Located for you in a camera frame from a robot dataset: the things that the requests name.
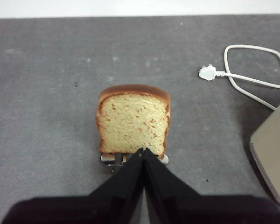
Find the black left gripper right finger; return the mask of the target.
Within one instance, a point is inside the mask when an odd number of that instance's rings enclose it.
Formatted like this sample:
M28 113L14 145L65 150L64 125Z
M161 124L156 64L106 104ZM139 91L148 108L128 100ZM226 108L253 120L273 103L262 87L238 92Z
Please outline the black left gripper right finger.
M162 224L280 224L270 200L251 195L200 195L146 148L145 190Z

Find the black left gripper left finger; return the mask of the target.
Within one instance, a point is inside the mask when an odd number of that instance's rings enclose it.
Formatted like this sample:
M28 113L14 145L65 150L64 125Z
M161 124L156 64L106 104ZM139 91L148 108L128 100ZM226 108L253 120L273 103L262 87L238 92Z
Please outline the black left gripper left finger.
M144 150L87 196L36 197L11 207L4 224L127 224L142 194Z

